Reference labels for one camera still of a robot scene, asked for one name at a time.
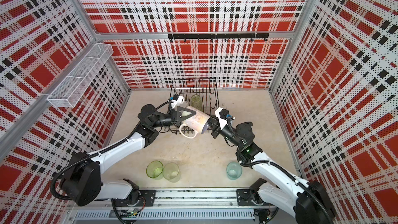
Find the pink mug purple inside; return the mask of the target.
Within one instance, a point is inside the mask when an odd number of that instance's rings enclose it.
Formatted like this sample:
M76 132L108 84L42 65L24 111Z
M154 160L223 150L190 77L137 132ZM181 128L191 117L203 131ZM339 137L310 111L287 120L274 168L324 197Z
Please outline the pink mug purple inside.
M183 124L182 126L179 127L179 133L182 136L184 136L185 138L194 139L198 134L203 134L209 128L209 126L207 124L207 121L210 118L210 116L205 114L205 113L203 113L203 112L201 112L201 111L199 111L199 110L197 110L197 109L195 109L195 108L193 108L193 107L191 107L191 106L187 106L186 108L189 108L191 110L195 110L196 111L196 115L193 118L194 127L188 127L188 126ZM182 130L184 127L190 128L194 132L194 135L193 136L185 135L183 130Z

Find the green patterned glass cup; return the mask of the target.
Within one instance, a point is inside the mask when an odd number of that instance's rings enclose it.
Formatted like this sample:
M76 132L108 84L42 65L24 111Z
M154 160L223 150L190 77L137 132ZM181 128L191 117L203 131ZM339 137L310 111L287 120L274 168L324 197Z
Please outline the green patterned glass cup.
M198 94L194 94L191 98L190 98L190 106L199 110L199 111L203 111L203 100L202 97Z

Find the black wire dish rack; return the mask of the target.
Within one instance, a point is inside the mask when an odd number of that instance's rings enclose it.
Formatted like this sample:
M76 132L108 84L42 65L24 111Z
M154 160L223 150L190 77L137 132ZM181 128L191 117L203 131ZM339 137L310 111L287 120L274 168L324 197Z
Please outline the black wire dish rack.
M188 105L211 116L215 116L215 111L220 107L215 77L173 79L170 97L175 95L183 96Z

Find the teal textured glass cup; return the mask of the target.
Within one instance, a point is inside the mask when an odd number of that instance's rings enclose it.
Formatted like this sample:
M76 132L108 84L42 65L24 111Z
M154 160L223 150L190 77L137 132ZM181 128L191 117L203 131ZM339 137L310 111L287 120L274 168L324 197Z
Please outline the teal textured glass cup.
M227 172L228 179L236 180L242 175L243 169L239 163L230 162L227 165L226 172Z

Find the white mug red inside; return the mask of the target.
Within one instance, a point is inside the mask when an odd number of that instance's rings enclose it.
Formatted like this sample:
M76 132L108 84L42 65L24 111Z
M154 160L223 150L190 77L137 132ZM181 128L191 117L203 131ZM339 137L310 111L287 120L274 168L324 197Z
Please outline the white mug red inside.
M173 97L172 107L176 108L178 106L186 108L189 103L185 100L185 97L182 95L175 95Z

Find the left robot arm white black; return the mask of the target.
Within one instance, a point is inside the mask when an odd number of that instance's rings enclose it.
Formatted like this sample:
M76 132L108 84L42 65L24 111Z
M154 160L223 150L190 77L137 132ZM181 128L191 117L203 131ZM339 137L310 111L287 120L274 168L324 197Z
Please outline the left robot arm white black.
M177 106L164 114L151 104L145 105L138 115L139 122L127 137L90 154L74 154L68 166L53 177L51 194L59 200L74 201L78 206L107 199L136 205L141 195L135 183L129 179L103 181L102 174L125 157L152 144L159 135L159 127L181 124L198 112L195 108Z

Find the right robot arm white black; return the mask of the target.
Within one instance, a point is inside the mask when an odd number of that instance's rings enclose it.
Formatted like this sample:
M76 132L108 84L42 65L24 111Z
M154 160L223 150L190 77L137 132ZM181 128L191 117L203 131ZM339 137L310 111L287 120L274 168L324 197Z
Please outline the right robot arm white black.
M270 158L254 142L252 122L232 127L232 116L211 117L207 121L214 138L222 136L236 146L237 162L265 176L254 188L255 200L269 203L293 216L299 224L331 224L335 208L325 187L318 181L307 181L289 172Z

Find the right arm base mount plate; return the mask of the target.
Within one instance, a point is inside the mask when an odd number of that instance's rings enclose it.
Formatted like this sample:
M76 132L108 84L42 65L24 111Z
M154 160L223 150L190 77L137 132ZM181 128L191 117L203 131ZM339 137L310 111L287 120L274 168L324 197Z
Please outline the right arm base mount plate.
M264 202L257 191L251 189L238 189L236 191L237 203L239 206L269 206Z

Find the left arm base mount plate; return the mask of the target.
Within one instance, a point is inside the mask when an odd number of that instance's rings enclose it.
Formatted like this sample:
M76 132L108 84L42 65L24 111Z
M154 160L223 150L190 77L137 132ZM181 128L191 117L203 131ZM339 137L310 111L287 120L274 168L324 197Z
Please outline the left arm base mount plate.
M151 207L154 205L156 190L142 190L131 193L127 199L115 199L116 207Z

